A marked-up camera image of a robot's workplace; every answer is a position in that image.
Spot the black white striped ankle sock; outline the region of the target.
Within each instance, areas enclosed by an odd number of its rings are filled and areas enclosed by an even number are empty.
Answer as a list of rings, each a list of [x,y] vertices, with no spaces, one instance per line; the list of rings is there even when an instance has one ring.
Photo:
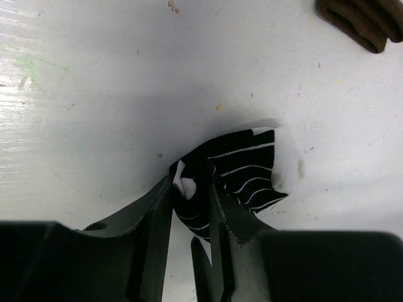
[[[210,240],[210,181],[257,214],[285,199],[304,177],[304,160],[284,126],[249,128],[213,138],[169,168],[173,208],[197,237]]]

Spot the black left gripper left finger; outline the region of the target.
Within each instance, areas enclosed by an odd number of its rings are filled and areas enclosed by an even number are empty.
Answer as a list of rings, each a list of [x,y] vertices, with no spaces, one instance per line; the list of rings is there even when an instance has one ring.
[[[73,230],[55,221],[1,223],[2,301],[160,301],[172,179]]]

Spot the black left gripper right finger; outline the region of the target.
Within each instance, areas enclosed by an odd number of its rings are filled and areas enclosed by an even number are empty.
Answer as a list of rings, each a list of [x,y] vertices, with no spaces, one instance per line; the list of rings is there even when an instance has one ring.
[[[390,233],[280,231],[213,184],[212,301],[401,301],[402,240]]]

